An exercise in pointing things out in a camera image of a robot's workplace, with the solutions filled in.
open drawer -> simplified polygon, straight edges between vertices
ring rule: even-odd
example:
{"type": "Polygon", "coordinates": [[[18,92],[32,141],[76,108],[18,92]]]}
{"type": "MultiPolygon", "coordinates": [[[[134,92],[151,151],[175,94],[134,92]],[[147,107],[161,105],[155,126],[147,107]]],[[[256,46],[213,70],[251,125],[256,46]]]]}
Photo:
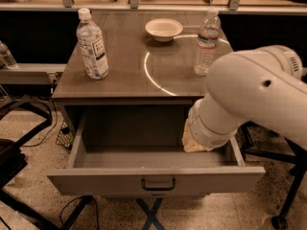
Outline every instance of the open drawer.
{"type": "Polygon", "coordinates": [[[63,195],[204,196],[246,192],[265,173],[247,167],[235,138],[210,152],[181,144],[190,106],[87,107],[67,169],[47,176],[63,195]]]}

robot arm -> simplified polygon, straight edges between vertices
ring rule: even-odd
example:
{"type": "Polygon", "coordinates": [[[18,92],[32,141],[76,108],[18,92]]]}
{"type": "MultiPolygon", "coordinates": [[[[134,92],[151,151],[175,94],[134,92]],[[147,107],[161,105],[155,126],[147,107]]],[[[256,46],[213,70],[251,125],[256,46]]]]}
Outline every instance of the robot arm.
{"type": "Polygon", "coordinates": [[[218,148],[252,121],[307,150],[307,85],[301,75],[300,58],[283,46],[220,57],[206,78],[208,93],[189,112],[193,138],[218,148]]]}

drawer handle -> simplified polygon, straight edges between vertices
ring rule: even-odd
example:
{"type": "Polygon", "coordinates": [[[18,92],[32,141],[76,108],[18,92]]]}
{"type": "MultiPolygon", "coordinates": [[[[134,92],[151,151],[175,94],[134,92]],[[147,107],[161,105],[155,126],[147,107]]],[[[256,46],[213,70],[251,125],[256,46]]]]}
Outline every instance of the drawer handle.
{"type": "Polygon", "coordinates": [[[173,185],[171,187],[168,187],[168,188],[149,188],[149,187],[146,187],[145,185],[145,179],[142,179],[142,188],[145,190],[145,191],[172,191],[176,186],[176,180],[173,178],[173,185]]]}

blue tape cross on floor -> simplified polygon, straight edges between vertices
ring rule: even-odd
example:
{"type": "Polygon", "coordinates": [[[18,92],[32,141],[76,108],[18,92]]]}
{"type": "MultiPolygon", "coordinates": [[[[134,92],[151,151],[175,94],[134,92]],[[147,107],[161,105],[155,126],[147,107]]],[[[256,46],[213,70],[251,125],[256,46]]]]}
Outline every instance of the blue tape cross on floor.
{"type": "Polygon", "coordinates": [[[147,215],[146,222],[143,226],[143,230],[150,229],[151,225],[153,224],[157,230],[165,230],[161,222],[156,218],[156,213],[162,203],[163,198],[157,198],[154,202],[152,210],[149,209],[148,205],[144,202],[142,198],[137,198],[136,202],[142,208],[142,210],[147,215]]]}

bottle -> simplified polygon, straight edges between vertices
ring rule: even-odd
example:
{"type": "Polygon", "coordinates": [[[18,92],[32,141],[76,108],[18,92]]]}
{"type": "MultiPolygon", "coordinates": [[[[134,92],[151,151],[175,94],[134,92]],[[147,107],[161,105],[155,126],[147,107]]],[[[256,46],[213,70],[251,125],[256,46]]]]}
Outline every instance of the bottle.
{"type": "Polygon", "coordinates": [[[215,8],[210,7],[199,28],[194,62],[194,72],[199,76],[207,75],[219,43],[221,20],[218,13],[215,8]]]}
{"type": "Polygon", "coordinates": [[[77,28],[77,38],[86,73],[90,78],[100,80],[108,73],[102,30],[91,19],[89,9],[79,9],[78,14],[81,21],[77,28]]]}
{"type": "Polygon", "coordinates": [[[0,41],[0,69],[4,66],[9,69],[18,68],[18,64],[13,58],[8,46],[4,42],[0,41]]]}

